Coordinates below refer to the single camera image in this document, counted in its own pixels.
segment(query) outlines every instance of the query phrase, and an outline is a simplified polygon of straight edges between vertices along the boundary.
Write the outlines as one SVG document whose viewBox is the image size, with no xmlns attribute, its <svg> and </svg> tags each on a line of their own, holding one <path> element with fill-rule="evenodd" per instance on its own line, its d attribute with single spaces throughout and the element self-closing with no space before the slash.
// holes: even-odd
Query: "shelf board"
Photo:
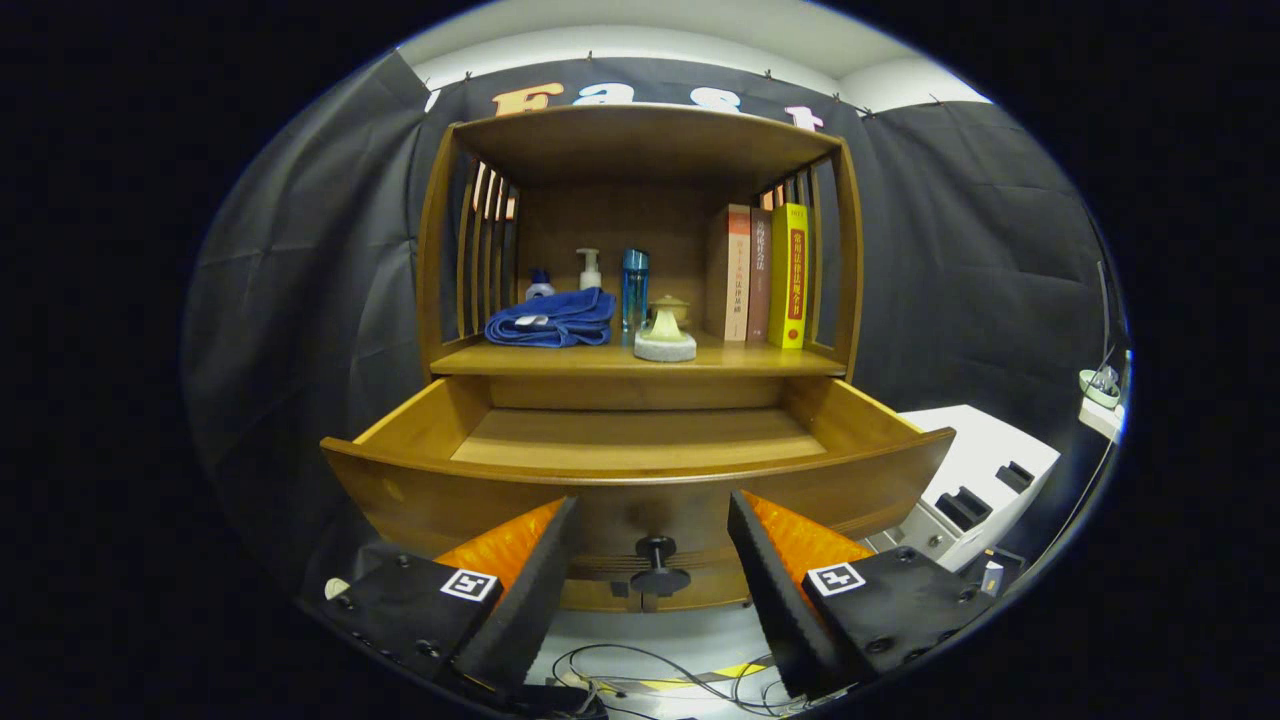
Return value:
<svg viewBox="0 0 1280 720">
<path fill-rule="evenodd" d="M 517 187 L 676 183 L 760 192 L 841 147 L 836 137 L 696 106 L 570 105 L 461 123 L 454 137 Z"/>
<path fill-rule="evenodd" d="M 724 342 L 695 332 L 698 356 L 687 363 L 652 363 L 631 347 L 609 345 L 573 347 L 513 347 L 481 340 L 431 363 L 439 375 L 595 375 L 595 377 L 844 377 L 845 366 L 806 350 L 782 350 L 767 343 Z"/>
<path fill-rule="evenodd" d="M 777 407 L 678 413 L 490 410 L 452 460 L 563 470 L 663 470 L 822 455 Z"/>
</svg>

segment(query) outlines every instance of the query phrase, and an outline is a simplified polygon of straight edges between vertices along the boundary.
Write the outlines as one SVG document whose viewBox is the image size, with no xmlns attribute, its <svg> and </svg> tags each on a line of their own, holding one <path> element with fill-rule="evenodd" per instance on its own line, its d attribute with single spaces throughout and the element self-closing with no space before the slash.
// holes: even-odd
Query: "ceiling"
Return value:
<svg viewBox="0 0 1280 720">
<path fill-rule="evenodd" d="M 403 42 L 399 53 L 417 65 L 499 37 L 594 24 L 719 37 L 835 79 L 886 60 L 920 56 L 847 15 L 801 0 L 498 0 Z"/>
</svg>

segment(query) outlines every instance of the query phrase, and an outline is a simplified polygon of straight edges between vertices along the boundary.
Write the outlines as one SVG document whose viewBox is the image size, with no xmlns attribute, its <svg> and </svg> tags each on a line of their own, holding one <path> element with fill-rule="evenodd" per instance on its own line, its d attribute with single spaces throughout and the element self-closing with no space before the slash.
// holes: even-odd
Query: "orange letter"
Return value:
<svg viewBox="0 0 1280 720">
<path fill-rule="evenodd" d="M 526 87 L 524 90 L 512 90 L 511 92 L 503 92 L 502 95 L 494 95 L 493 101 L 498 104 L 497 115 L 512 115 L 515 113 L 525 113 L 529 110 L 541 110 L 547 108 L 547 102 L 550 101 L 552 95 L 559 95 L 564 92 L 564 86 L 558 82 L 549 82 L 547 85 L 538 85 L 534 87 Z"/>
</svg>

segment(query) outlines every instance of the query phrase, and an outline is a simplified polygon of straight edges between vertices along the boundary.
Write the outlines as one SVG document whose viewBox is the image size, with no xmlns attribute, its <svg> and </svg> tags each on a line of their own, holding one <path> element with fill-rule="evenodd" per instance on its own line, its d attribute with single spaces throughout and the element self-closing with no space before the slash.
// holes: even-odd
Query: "red book spine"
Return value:
<svg viewBox="0 0 1280 720">
<path fill-rule="evenodd" d="M 746 341 L 765 342 L 769 334 L 769 270 L 773 258 L 773 220 L 769 210 L 751 208 L 751 275 L 746 302 Z"/>
</svg>

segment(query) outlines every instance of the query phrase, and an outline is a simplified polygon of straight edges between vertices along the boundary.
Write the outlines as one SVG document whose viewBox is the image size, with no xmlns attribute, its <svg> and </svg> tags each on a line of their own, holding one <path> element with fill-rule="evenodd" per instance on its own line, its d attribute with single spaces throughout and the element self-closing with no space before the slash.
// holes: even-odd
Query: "black backdrop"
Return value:
<svg viewBox="0 0 1280 720">
<path fill-rule="evenodd" d="M 431 97 L 392 53 L 317 99 L 246 169 L 188 295 L 183 384 L 197 448 L 230 521 L 288 592 L 319 597 L 325 578 L 361 574 L 379 544 L 317 442 L 358 434 L 422 386 L 412 270 L 440 133 L 492 117 L 495 95 L 549 82 L 564 87 L 553 106 L 600 82 L 677 104 L 714 87 L 782 122 L 786 108 L 808 106 L 818 132 L 844 137 L 864 211 L 854 382 L 897 410 L 974 405 L 1064 452 L 1015 550 L 1052 533 L 1083 482 L 1088 462 L 1074 459 L 1100 450 L 1075 420 L 1075 372 L 1102 354 L 1101 255 L 1070 182 L 998 108 L 863 118 L 786 82 L 657 59 L 527 65 Z"/>
</svg>

